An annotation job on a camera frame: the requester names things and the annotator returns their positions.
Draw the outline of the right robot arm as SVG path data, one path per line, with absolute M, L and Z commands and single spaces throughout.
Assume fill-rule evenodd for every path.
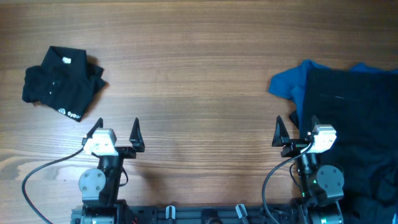
M 280 116 L 276 118 L 273 147 L 281 147 L 282 157 L 293 159 L 299 177 L 300 198 L 291 201 L 292 223 L 343 223 L 338 201 L 344 197 L 342 171 L 333 165 L 322 165 L 319 155 L 330 150 L 336 140 L 336 130 L 330 124 L 320 124 L 312 117 L 313 129 L 302 139 L 292 139 Z

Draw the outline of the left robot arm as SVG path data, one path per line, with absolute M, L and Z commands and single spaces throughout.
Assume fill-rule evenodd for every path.
M 135 159 L 145 151 L 139 120 L 136 118 L 129 137 L 130 146 L 116 146 L 114 130 L 103 127 L 99 118 L 83 137 L 82 146 L 87 154 L 98 158 L 98 166 L 82 173 L 78 187 L 82 194 L 81 210 L 73 210 L 72 224 L 128 224 L 137 223 L 137 216 L 124 199 L 118 199 L 121 176 L 126 173 L 123 162 Z

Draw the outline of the black shorts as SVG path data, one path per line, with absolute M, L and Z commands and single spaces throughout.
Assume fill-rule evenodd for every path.
M 300 130 L 311 118 L 336 129 L 333 147 L 320 156 L 343 169 L 345 223 L 392 223 L 397 212 L 397 72 L 298 68 L 302 88 Z

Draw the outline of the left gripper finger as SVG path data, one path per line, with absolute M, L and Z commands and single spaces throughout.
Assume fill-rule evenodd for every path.
M 139 119 L 135 118 L 134 124 L 132 126 L 131 134 L 129 137 L 129 142 L 132 144 L 132 148 L 136 152 L 144 152 L 145 144 L 141 134 Z
M 98 129 L 98 128 L 103 128 L 103 119 L 99 118 L 97 120 L 97 122 L 95 123 L 95 125 L 84 135 L 81 145 L 84 146 L 87 142 L 87 140 L 91 139 L 93 137 L 94 132 Z

